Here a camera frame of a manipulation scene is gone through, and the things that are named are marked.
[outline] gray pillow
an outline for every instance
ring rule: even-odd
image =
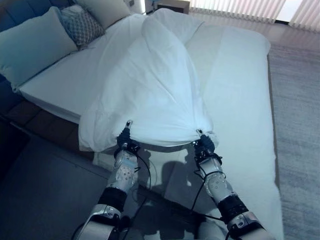
[[[124,0],[75,0],[97,19],[103,29],[130,15]]]
[[[83,48],[105,32],[101,25],[79,5],[61,10],[63,25],[79,48]]]
[[[0,73],[11,82],[14,91],[77,50],[62,26],[59,14],[60,10],[52,6],[44,15],[0,32]]]

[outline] white duvet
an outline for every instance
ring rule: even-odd
[[[173,21],[184,22],[181,25]],[[131,138],[150,145],[188,144],[202,129],[217,145],[204,107],[198,76],[184,43],[202,22],[168,10],[147,17],[138,37],[110,72],[79,123],[82,149],[102,152],[117,144],[132,120]]]

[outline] curtain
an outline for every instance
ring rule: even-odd
[[[289,25],[320,33],[320,0],[303,0]]]
[[[286,0],[190,0],[193,12],[274,23]]]

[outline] gray carpet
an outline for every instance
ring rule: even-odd
[[[320,239],[320,52],[269,53],[286,240]]]

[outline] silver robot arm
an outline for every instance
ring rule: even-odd
[[[83,225],[77,240],[119,240],[120,218],[130,188],[137,180],[139,143],[130,139],[128,121],[117,138],[114,167],[97,205]]]
[[[235,240],[275,240],[226,180],[221,157],[214,153],[214,143],[200,129],[197,132],[200,139],[192,142],[195,161],[204,179],[205,190],[219,209],[230,237]]]

